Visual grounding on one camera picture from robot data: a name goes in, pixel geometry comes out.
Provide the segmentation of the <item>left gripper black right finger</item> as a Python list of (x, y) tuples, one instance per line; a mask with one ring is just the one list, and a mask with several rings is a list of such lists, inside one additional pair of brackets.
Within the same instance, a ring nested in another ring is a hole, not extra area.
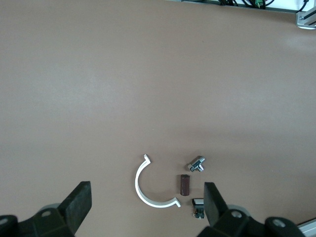
[(204, 184), (204, 212), (209, 225), (199, 237), (270, 237), (266, 225), (254, 220), (243, 209), (228, 206), (212, 182)]

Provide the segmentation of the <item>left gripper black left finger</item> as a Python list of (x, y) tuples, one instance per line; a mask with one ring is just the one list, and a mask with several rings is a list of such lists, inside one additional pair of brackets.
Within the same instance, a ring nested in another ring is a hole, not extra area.
[(56, 207), (18, 224), (19, 237), (74, 237), (92, 207), (91, 182), (82, 181)]

